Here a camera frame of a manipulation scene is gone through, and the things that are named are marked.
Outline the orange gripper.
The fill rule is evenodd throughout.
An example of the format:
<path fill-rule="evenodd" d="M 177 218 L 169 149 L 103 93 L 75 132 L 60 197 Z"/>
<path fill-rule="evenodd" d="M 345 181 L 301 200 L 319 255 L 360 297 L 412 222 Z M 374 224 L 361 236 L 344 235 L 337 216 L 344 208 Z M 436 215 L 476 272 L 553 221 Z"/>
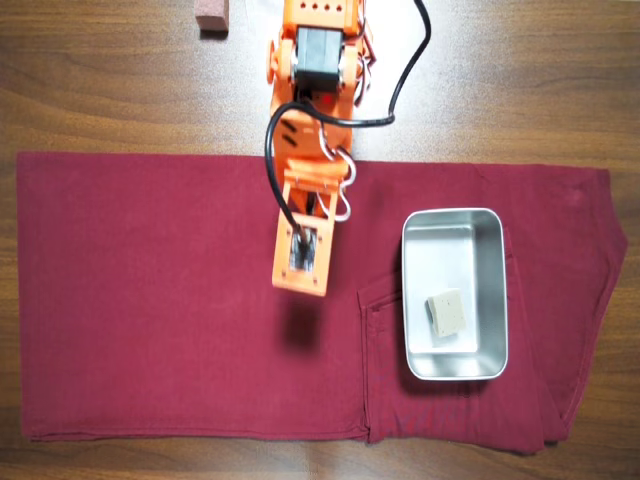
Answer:
<path fill-rule="evenodd" d="M 297 213 L 327 218 L 331 196 L 350 178 L 346 160 L 289 158 L 280 162 L 280 182 L 289 185 L 288 206 Z"/>

